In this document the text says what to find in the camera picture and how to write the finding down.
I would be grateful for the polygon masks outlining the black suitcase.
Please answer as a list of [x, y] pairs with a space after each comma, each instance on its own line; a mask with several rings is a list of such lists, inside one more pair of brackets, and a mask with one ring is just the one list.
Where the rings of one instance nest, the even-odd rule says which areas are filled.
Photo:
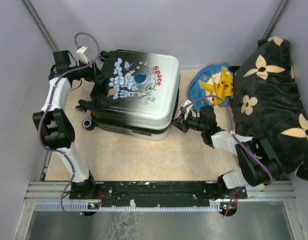
[[90, 112], [86, 130], [103, 130], [160, 141], [177, 111], [180, 63], [171, 55], [117, 49], [102, 51], [102, 78], [94, 81], [90, 100], [76, 110]]

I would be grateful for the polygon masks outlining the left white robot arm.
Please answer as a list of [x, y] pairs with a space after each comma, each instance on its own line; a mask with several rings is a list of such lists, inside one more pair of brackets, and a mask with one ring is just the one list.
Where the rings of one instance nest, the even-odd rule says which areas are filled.
[[91, 171], [84, 165], [75, 146], [75, 129], [65, 114], [68, 94], [74, 80], [101, 83], [105, 75], [96, 63], [82, 60], [71, 65], [72, 54], [68, 50], [53, 53], [54, 65], [50, 69], [49, 90], [39, 112], [32, 115], [42, 147], [56, 153], [70, 174], [70, 197], [93, 198], [98, 186]]

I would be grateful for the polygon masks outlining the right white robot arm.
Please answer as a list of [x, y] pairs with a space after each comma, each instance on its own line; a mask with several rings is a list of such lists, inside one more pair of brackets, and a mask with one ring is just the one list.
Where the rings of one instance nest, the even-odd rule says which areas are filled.
[[179, 116], [171, 124], [183, 133], [200, 133], [205, 145], [227, 151], [237, 157], [239, 167], [217, 178], [213, 199], [229, 198], [235, 190], [246, 186], [269, 185], [283, 174], [283, 165], [266, 138], [241, 136], [234, 130], [218, 126], [212, 106], [204, 106], [199, 114], [192, 114], [190, 104], [181, 105]]

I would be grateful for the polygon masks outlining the light blue Pikachu shirt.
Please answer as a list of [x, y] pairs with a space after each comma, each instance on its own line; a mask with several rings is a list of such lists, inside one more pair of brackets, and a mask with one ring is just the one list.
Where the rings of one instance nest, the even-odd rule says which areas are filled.
[[227, 62], [202, 68], [188, 86], [187, 95], [196, 112], [204, 106], [228, 105], [234, 92], [234, 74]]

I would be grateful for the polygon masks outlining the black flower pattern blanket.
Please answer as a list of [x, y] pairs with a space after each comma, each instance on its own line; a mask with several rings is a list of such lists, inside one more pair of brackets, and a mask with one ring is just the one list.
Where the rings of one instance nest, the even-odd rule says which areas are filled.
[[291, 44], [274, 36], [257, 45], [233, 80], [235, 132], [268, 139], [283, 172], [308, 181], [308, 115], [294, 78]]

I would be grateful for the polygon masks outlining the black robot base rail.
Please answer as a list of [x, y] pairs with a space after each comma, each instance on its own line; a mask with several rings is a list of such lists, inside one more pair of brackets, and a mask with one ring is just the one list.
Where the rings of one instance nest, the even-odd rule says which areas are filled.
[[98, 181], [91, 187], [73, 183], [71, 200], [97, 200], [102, 207], [208, 207], [210, 201], [231, 197], [216, 181]]

